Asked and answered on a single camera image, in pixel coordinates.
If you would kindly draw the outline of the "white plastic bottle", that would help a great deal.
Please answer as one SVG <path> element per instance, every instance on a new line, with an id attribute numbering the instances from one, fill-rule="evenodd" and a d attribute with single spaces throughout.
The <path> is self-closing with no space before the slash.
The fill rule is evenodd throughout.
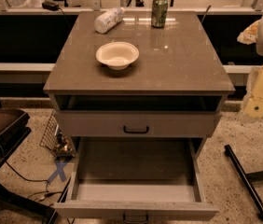
<path id="1" fill-rule="evenodd" d="M 100 34 L 105 34 L 122 21 L 124 13 L 125 9 L 123 7 L 108 9 L 105 13 L 95 19 L 95 30 Z"/>

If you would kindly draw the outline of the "green soda can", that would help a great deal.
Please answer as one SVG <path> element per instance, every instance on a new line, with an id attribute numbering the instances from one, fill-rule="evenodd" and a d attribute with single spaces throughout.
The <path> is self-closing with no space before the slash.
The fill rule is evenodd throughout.
<path id="1" fill-rule="evenodd" d="M 153 0 L 151 12 L 151 25 L 162 28 L 166 22 L 168 0 Z"/>

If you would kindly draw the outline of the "black metal stand leg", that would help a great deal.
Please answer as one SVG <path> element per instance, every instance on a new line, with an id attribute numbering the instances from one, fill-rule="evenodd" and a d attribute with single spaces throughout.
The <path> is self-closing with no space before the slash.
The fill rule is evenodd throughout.
<path id="1" fill-rule="evenodd" d="M 230 145 L 225 145 L 225 154 L 232 161 L 233 166 L 256 205 L 258 217 L 263 221 L 263 202 L 254 187 L 255 182 L 263 181 L 263 171 L 246 173 Z"/>

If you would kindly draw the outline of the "grey drawer cabinet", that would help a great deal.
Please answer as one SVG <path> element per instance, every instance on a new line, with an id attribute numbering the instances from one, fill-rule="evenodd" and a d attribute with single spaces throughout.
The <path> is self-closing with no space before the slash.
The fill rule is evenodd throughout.
<path id="1" fill-rule="evenodd" d="M 94 30 L 95 16 L 77 17 L 45 85 L 56 112 L 215 112 L 220 113 L 233 85 L 196 14 L 172 11 L 162 29 L 151 26 L 146 11 L 129 11 L 107 34 Z M 138 59 L 112 70 L 96 59 L 111 42 L 127 42 Z M 198 158 L 210 137 L 82 137 L 67 136 L 76 148 L 85 138 L 189 139 Z"/>

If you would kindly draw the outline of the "white paper bowl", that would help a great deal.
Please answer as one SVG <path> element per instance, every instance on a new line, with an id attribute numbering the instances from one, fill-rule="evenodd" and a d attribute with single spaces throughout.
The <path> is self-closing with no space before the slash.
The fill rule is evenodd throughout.
<path id="1" fill-rule="evenodd" d="M 112 70 L 126 69 L 139 57 L 139 50 L 127 42 L 111 42 L 96 51 L 96 59 Z"/>

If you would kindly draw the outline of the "black power adapter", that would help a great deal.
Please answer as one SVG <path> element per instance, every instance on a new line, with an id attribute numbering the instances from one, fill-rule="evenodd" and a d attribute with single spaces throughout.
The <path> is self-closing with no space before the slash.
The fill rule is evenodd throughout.
<path id="1" fill-rule="evenodd" d="M 42 3 L 42 8 L 51 11 L 57 11 L 59 9 L 59 5 L 51 1 L 44 1 Z"/>

